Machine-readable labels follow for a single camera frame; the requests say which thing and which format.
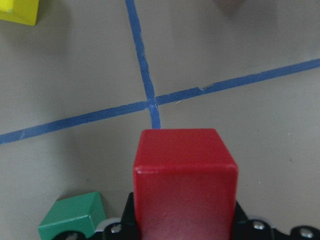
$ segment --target screw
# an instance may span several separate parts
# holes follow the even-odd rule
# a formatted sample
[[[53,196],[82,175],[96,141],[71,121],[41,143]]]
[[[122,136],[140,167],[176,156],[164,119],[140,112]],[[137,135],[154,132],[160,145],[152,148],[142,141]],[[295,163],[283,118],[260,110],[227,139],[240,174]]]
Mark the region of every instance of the screw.
[[[314,237],[313,232],[307,228],[301,228],[299,232],[300,232],[300,235],[304,238],[312,239]]]
[[[69,234],[65,240],[77,240],[77,239],[78,239],[78,234],[74,232],[72,234]]]
[[[253,227],[258,230],[263,230],[265,229],[265,224],[262,221],[254,221]]]
[[[111,233],[113,233],[113,234],[117,234],[117,233],[119,233],[121,230],[122,230],[121,224],[114,225],[114,226],[111,227],[111,229],[110,229]]]

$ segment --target blue tape line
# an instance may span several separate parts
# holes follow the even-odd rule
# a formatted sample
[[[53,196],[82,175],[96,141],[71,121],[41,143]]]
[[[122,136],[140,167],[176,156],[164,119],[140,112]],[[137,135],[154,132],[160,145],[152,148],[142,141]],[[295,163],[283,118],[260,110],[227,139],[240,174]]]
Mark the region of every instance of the blue tape line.
[[[184,99],[197,97],[200,95],[211,94],[222,90],[232,89],[243,85],[253,84],[265,80],[270,80],[285,75],[295,74],[302,71],[315,69],[320,67],[320,59],[305,61],[298,64],[284,66],[268,71],[263,71],[257,74],[241,76],[229,80],[219,81],[212,85],[201,89],[199,87],[190,88],[187,90],[177,91],[166,95],[161,95],[155,98],[157,105],[168,104]]]
[[[155,98],[158,105],[168,104],[184,99],[193,98],[200,95],[210,94],[222,90],[240,87],[243,85],[253,84],[285,75],[295,74],[320,67],[320,59],[305,61],[298,64],[284,66],[273,70],[264,71],[258,74],[237,77],[225,81],[220,81],[212,84],[205,89],[199,87],[173,92],[167,95],[161,95]],[[79,116],[69,117],[66,119],[46,123],[43,125],[33,126],[26,129],[13,131],[0,135],[0,145],[39,136],[54,131],[67,129],[81,124],[91,123],[103,119],[113,118],[120,115],[130,114],[138,111],[149,109],[152,114],[159,114],[157,105],[150,107],[149,101],[135,102],[128,105],[108,108],[100,111],[95,111]],[[153,121],[153,127],[160,127],[159,122]]]
[[[138,58],[141,77],[143,81],[144,91],[149,103],[149,112],[151,117],[151,124],[153,129],[161,128],[160,123],[160,114],[157,107],[157,103],[155,101],[155,89],[152,84],[150,74],[149,74],[149,66],[145,55],[145,46],[142,40],[142,32],[141,26],[139,22],[139,17],[137,14],[135,1],[134,0],[125,0],[125,4],[128,11],[131,31],[133,35],[133,40],[135,44],[136,55]]]
[[[140,101],[128,105],[108,108],[104,110],[94,111],[79,116],[73,116],[58,121],[49,122],[46,124],[28,127],[22,130],[9,132],[0,135],[0,145],[7,144],[22,139],[39,136],[42,134],[51,133],[54,131],[67,129],[70,127],[87,124],[103,119],[109,119],[120,115],[130,114],[148,109],[148,102]]]

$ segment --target red wooden cube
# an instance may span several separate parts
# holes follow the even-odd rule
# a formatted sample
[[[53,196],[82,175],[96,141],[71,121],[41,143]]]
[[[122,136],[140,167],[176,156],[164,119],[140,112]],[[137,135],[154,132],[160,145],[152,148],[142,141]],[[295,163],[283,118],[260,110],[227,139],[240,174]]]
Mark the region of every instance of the red wooden cube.
[[[216,130],[143,131],[133,167],[142,240],[229,240],[237,179]]]

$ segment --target green wooden cube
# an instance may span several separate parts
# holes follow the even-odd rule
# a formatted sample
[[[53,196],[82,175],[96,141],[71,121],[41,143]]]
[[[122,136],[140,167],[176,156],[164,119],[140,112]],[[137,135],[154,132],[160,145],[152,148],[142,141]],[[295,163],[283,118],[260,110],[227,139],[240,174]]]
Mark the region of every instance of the green wooden cube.
[[[65,231],[82,232],[91,237],[106,219],[99,192],[91,192],[55,202],[38,231],[42,240],[52,240]]]

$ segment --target floor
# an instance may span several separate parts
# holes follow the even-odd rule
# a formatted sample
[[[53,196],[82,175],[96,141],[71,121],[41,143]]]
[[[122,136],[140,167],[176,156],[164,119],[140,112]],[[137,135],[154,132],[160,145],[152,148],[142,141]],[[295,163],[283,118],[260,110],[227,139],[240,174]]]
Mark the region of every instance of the floor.
[[[237,200],[320,228],[320,2],[40,0],[0,21],[0,235],[39,240],[57,199],[118,217],[143,129],[215,128]]]

